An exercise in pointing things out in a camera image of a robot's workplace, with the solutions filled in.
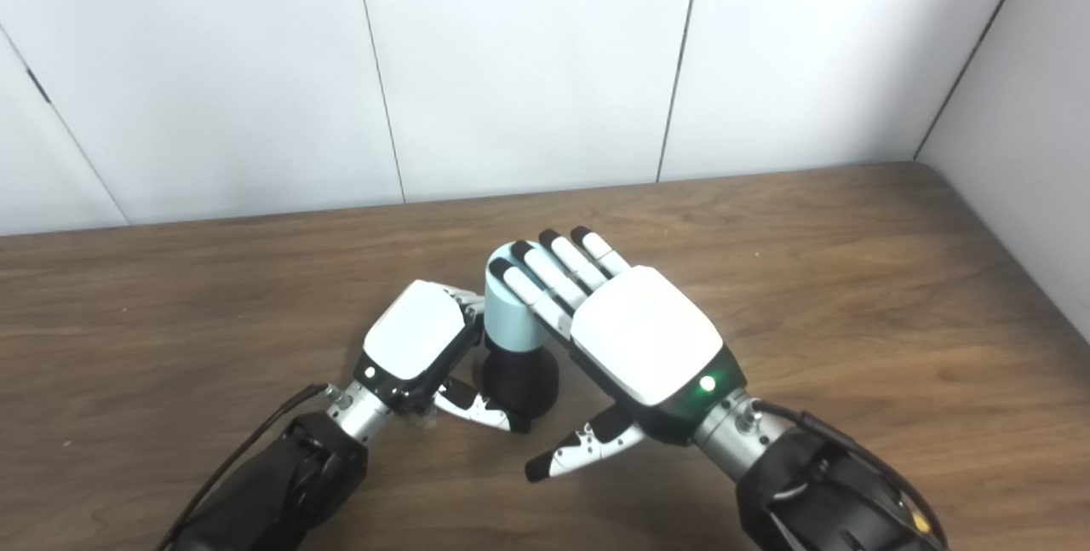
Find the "black cylinder base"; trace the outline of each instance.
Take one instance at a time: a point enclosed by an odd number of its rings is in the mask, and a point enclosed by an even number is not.
[[[534,419],[556,404],[560,369],[545,346],[509,352],[485,335],[488,354],[481,369],[482,394],[508,413]]]

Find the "black forearm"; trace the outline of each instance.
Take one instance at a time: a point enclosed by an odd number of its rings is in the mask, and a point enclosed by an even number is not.
[[[366,476],[367,450],[329,416],[296,416],[179,529],[179,551],[291,551]]]

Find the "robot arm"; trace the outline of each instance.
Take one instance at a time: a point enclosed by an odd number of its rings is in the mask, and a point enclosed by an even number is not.
[[[632,267],[589,229],[571,235],[545,230],[541,245],[516,242],[513,260],[489,265],[616,401],[531,460],[531,481],[643,438],[695,443],[735,481],[742,527],[766,551],[947,548],[937,516],[895,469],[813,415],[749,395],[718,331],[661,272]]]
[[[157,549],[290,551],[332,516],[366,476],[368,445],[393,416],[435,406],[513,432],[529,423],[495,408],[470,384],[449,377],[483,329],[483,298],[416,280],[367,331],[344,391],[312,384],[289,400],[207,481]],[[202,499],[278,416],[318,393],[324,413],[295,416],[267,448]]]

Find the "white wall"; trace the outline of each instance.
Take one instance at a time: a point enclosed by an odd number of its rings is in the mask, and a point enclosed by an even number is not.
[[[654,182],[689,0],[367,0],[410,201]]]
[[[0,33],[0,233],[125,224]]]
[[[1090,338],[1090,0],[1007,0],[920,158]]]
[[[0,0],[0,25],[95,191],[152,222],[910,158],[996,2],[695,0],[665,146],[690,0]]]
[[[662,177],[910,159],[1000,0],[694,0]]]
[[[0,0],[0,24],[133,222],[401,201],[362,0]]]

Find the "light blue cylinder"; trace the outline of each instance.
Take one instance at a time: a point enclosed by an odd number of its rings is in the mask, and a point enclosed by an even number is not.
[[[502,247],[496,248],[488,257],[488,264],[492,264],[492,260],[497,259],[497,257],[504,257],[525,271],[526,276],[534,283],[537,283],[538,287],[544,287],[538,282],[537,277],[526,271],[524,265],[511,255],[511,244],[512,242],[508,242]],[[531,242],[530,245],[544,249],[537,242]],[[537,318],[534,318],[532,311],[528,309],[525,304],[522,304],[522,299],[519,299],[518,295],[512,294],[507,289],[507,284],[502,280],[492,276],[487,265],[485,265],[484,271],[484,330],[496,346],[514,353],[532,352],[537,346],[544,345],[548,339],[548,333],[537,321]]]

